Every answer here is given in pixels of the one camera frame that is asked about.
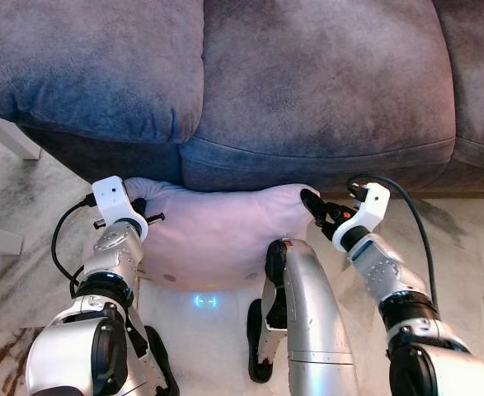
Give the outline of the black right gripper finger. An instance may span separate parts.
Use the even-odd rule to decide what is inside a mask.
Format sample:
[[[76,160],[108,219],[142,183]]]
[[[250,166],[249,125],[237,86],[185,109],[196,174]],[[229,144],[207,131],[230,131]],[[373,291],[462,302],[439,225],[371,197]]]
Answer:
[[[326,215],[325,201],[316,192],[307,188],[299,192],[299,199],[301,199],[306,211],[313,216],[314,223],[323,225]]]

